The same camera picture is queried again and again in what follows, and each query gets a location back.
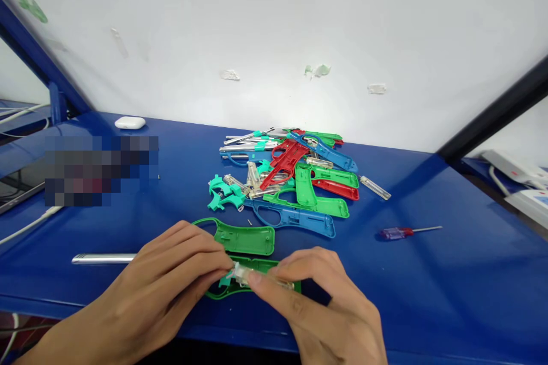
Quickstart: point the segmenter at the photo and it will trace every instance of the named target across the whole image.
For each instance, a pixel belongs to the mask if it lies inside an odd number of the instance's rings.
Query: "blue table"
[[[0,107],[7,108],[21,108],[21,107],[32,107],[35,106],[34,103],[22,103],[15,102],[11,100],[0,100]],[[0,110],[0,120],[8,117],[5,113],[9,110]],[[14,120],[8,121],[5,124],[0,124],[0,132],[5,132],[13,135],[21,135],[27,130],[34,128],[43,128],[46,125],[44,121],[44,116],[47,118],[51,117],[51,108],[42,107],[38,108],[36,112],[28,112],[20,117],[17,117]],[[0,134],[0,140],[8,138],[5,135]]]
[[[226,135],[244,131],[147,119],[122,131],[119,115],[90,112],[0,147],[0,175],[43,155],[44,135],[159,136],[158,186],[112,196],[112,205],[61,210],[12,248],[0,250],[0,310],[64,318],[99,296],[121,266],[74,266],[79,253],[136,252],[176,221],[217,217],[260,225],[249,209],[213,213],[207,181],[236,169],[219,157]],[[338,252],[351,279],[378,307],[389,360],[395,363],[548,362],[548,244],[448,167],[437,155],[345,144],[360,173],[392,194],[383,202],[365,188],[335,218],[329,240],[292,228],[276,232],[280,260],[322,246]],[[0,237],[45,210],[43,195],[0,216]],[[394,242],[375,234],[391,226],[443,225]],[[303,293],[325,296],[305,282]],[[286,321],[252,293],[202,299],[180,331],[188,338],[296,351]]]

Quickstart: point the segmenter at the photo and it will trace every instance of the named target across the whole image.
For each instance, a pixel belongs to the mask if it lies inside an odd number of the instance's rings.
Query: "power strip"
[[[548,229],[548,190],[523,190],[505,200]]]
[[[503,172],[508,178],[526,185],[548,185],[548,172],[533,164],[528,164],[502,150],[488,150],[481,155],[484,159]]]

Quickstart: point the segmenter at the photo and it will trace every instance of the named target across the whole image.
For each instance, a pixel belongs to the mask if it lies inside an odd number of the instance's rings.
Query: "pixelated area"
[[[46,206],[108,206],[122,180],[158,183],[158,137],[47,137]]]

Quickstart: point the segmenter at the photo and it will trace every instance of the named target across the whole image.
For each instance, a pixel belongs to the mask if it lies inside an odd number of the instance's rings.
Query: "white wall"
[[[468,154],[477,157],[487,149],[503,149],[540,167],[548,167],[548,97],[527,110]]]
[[[50,102],[50,92],[44,83],[1,38],[0,99],[35,104]]]
[[[36,1],[49,22],[24,19],[98,110],[422,151],[548,52],[548,0]],[[322,63],[328,76],[303,76]]]

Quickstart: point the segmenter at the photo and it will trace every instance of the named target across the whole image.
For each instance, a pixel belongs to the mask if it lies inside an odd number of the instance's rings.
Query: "screwdriver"
[[[393,240],[400,240],[402,238],[415,235],[415,232],[430,231],[430,230],[439,229],[439,228],[443,228],[443,227],[441,225],[438,225],[435,227],[419,228],[415,230],[412,230],[411,228],[406,228],[406,227],[394,227],[394,228],[385,228],[384,230],[381,230],[379,234],[385,240],[393,241]]]

